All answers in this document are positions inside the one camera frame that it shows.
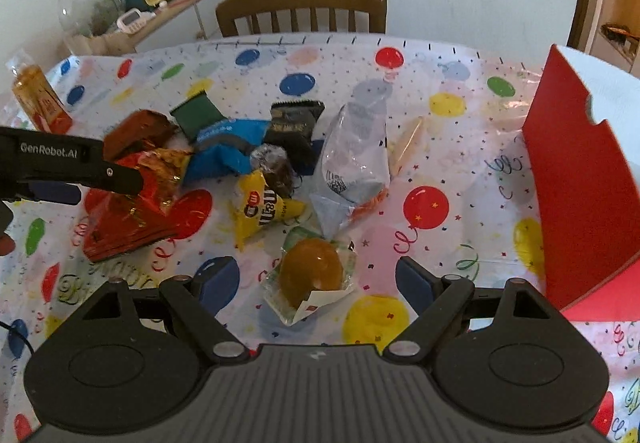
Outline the person's left hand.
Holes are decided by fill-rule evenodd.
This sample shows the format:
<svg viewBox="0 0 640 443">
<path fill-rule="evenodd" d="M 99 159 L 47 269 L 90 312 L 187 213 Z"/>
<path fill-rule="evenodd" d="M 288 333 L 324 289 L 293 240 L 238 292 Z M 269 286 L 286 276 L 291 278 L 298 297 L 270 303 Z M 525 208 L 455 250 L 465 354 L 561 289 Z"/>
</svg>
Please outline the person's left hand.
<svg viewBox="0 0 640 443">
<path fill-rule="evenodd" d="M 9 255 L 15 249 L 15 241 L 8 235 L 0 236 L 0 257 Z"/>
</svg>

